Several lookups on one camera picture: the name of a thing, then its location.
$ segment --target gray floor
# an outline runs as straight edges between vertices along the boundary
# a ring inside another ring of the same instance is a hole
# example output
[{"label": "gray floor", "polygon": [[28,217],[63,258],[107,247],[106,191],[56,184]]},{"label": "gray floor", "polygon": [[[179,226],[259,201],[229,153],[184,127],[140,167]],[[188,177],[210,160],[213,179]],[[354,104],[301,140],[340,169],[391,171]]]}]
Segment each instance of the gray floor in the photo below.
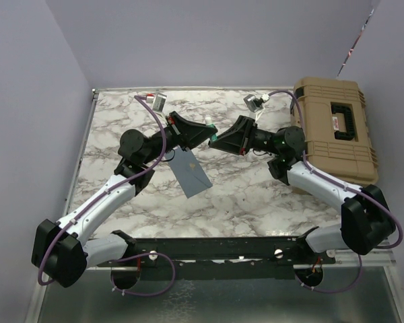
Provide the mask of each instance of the gray floor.
[{"label": "gray floor", "polygon": [[[39,322],[175,323],[394,323],[399,322],[382,267],[366,267],[359,285],[346,293],[321,295],[296,281],[254,279],[177,281],[153,298],[111,291],[109,271],[87,271],[72,287],[51,285]],[[356,268],[326,268],[321,286],[348,284]],[[165,282],[144,282],[140,291],[159,290]]]}]

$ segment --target wall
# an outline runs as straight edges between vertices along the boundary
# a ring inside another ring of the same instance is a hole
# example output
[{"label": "wall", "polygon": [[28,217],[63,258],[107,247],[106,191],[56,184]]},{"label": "wall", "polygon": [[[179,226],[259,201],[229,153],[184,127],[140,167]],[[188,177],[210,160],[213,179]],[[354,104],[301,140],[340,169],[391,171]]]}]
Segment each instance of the wall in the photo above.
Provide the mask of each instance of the wall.
[{"label": "wall", "polygon": [[95,87],[336,77],[371,0],[46,0]]},{"label": "wall", "polygon": [[43,0],[0,1],[0,322],[23,322],[36,226],[61,216],[90,86]]},{"label": "wall", "polygon": [[[340,78],[357,81],[366,97],[379,184],[404,228],[404,0],[381,1]],[[404,284],[404,242],[395,256]]]}]

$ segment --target black handle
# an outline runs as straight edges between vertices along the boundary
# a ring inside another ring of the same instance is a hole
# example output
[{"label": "black handle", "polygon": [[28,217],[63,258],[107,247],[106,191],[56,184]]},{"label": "black handle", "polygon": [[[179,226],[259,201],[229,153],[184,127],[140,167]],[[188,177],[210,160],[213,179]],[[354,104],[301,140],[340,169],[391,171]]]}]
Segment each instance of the black handle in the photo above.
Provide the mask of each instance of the black handle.
[{"label": "black handle", "polygon": [[338,106],[331,104],[331,111],[332,114],[336,113],[344,114],[345,132],[335,131],[334,132],[335,138],[338,140],[353,140],[356,136],[356,131],[351,108],[349,108],[348,106]]}]

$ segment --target gray vein in marble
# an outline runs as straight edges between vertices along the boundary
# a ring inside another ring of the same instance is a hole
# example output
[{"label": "gray vein in marble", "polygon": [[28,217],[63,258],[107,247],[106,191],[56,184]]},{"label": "gray vein in marble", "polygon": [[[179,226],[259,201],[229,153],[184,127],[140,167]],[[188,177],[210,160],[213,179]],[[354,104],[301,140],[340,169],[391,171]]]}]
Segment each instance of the gray vein in marble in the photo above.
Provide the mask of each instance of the gray vein in marble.
[{"label": "gray vein in marble", "polygon": [[[266,91],[165,91],[165,113],[204,123],[213,119],[219,133],[240,114],[248,115],[243,97]],[[83,155],[72,208],[81,205],[109,178],[120,157],[119,139],[126,130],[147,136],[157,124],[133,99],[136,92],[101,92]],[[276,131],[290,125],[290,99],[271,99],[259,128]],[[121,229],[141,237],[230,237],[302,234],[315,225],[339,222],[338,214],[313,196],[294,194],[289,186],[272,179],[268,155],[236,156],[210,149],[207,143],[194,154],[213,187],[187,199],[167,163],[161,163],[146,189],[123,205],[94,233],[99,238]]]}]

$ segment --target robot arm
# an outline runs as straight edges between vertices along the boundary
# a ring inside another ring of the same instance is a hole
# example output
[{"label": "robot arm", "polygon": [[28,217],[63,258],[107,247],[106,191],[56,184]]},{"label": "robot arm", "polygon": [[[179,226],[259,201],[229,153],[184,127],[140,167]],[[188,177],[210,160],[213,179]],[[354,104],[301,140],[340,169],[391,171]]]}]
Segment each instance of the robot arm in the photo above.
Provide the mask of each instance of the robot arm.
[{"label": "robot arm", "polygon": [[[187,121],[176,112],[170,113],[166,120],[166,152],[177,146],[192,149],[217,133],[216,128]],[[122,159],[114,175],[82,206],[56,223],[46,219],[38,226],[32,263],[40,267],[48,247],[61,231],[64,232],[46,260],[44,272],[64,287],[74,284],[86,268],[122,258],[128,247],[133,247],[129,236],[115,231],[106,238],[89,238],[115,210],[148,185],[154,174],[153,170],[129,182],[126,180],[146,170],[146,164],[157,158],[161,150],[160,132],[151,137],[146,137],[135,129],[123,133],[119,148]]]},{"label": "robot arm", "polygon": [[[252,113],[254,103],[254,99],[246,101]],[[341,224],[316,227],[304,235],[302,240],[305,249],[310,249],[308,251],[352,249],[358,254],[367,254],[395,231],[395,224],[387,214],[351,192],[361,191],[387,208],[383,193],[377,186],[362,188],[314,166],[307,167],[302,155],[306,148],[304,132],[299,127],[287,127],[272,133],[258,129],[254,118],[239,116],[234,125],[218,135],[217,140],[210,141],[209,146],[236,155],[245,155],[251,149],[274,154],[268,166],[275,179],[305,190],[339,212]]]}]

